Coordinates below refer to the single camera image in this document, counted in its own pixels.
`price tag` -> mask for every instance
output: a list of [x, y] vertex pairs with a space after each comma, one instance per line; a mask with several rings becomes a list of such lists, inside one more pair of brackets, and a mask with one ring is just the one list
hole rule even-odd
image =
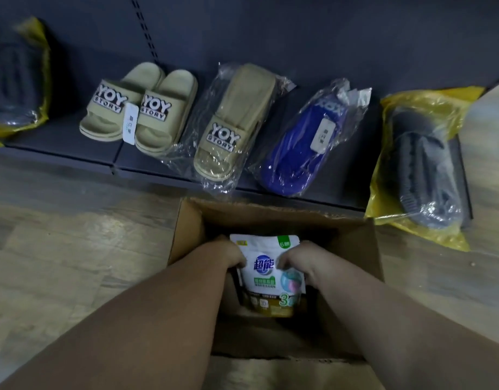
[[327, 118], [323, 118], [311, 142], [311, 150], [314, 150], [319, 154], [324, 154], [331, 142], [335, 127], [336, 123], [331, 122]]
[[123, 141], [127, 144], [135, 144], [137, 116], [139, 115], [139, 107], [135, 104], [127, 102], [124, 107], [123, 118]]

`cardboard box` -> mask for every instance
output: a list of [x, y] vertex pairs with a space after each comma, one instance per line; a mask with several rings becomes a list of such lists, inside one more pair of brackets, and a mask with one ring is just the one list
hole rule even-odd
[[[297, 209], [183, 199], [168, 264], [219, 234], [298, 235], [383, 280], [373, 222]], [[307, 311], [274, 319], [243, 308], [228, 274], [212, 354], [237, 358], [361, 358], [350, 334], [321, 294], [307, 290]]]

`green label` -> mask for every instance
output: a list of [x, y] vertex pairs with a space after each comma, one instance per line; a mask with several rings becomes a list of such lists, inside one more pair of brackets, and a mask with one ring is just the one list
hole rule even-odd
[[264, 288], [275, 288], [275, 277], [270, 278], [253, 278], [255, 281], [255, 286], [261, 286]]
[[277, 236], [277, 238], [279, 239], [280, 248], [287, 249], [291, 247], [289, 236]]

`slipper strap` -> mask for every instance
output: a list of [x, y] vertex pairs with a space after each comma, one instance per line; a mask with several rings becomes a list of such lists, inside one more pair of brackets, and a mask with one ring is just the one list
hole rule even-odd
[[167, 132], [173, 137], [181, 126], [187, 104], [185, 100], [147, 90], [139, 107], [137, 124]]
[[124, 106], [127, 102], [139, 104], [143, 95], [102, 80], [92, 96], [87, 111], [114, 124], [123, 125]]
[[206, 150], [217, 160], [233, 165], [240, 152], [246, 150], [248, 138], [246, 131], [214, 115], [206, 127], [199, 148]]

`wooden floor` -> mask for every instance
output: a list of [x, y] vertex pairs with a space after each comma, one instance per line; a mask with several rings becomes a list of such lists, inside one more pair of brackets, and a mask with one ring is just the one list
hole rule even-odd
[[[498, 120], [472, 120], [461, 134], [475, 215], [467, 231], [472, 252], [386, 226], [378, 238], [387, 283], [499, 342]], [[0, 381], [104, 302], [165, 268], [185, 193], [0, 157]], [[219, 357], [204, 388], [306, 386], [381, 387], [365, 366]]]

